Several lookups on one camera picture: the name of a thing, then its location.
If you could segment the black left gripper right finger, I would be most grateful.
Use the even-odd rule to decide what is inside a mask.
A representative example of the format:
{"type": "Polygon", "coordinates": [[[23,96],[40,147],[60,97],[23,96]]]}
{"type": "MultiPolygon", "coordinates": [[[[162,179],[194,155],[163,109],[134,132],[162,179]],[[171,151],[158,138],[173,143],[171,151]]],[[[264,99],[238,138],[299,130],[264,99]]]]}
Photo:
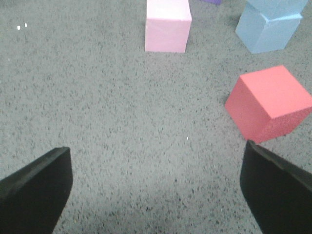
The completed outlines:
{"type": "Polygon", "coordinates": [[[262,233],[312,232],[311,173],[248,140],[240,187],[262,233]]]}

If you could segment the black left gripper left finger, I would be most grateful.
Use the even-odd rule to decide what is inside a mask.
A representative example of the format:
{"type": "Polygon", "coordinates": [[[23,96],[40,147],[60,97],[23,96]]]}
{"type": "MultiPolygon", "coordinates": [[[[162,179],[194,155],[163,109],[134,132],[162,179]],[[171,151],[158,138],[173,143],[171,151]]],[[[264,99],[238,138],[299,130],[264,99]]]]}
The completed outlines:
{"type": "Polygon", "coordinates": [[[69,147],[54,148],[0,181],[0,232],[51,234],[73,184],[69,147]]]}

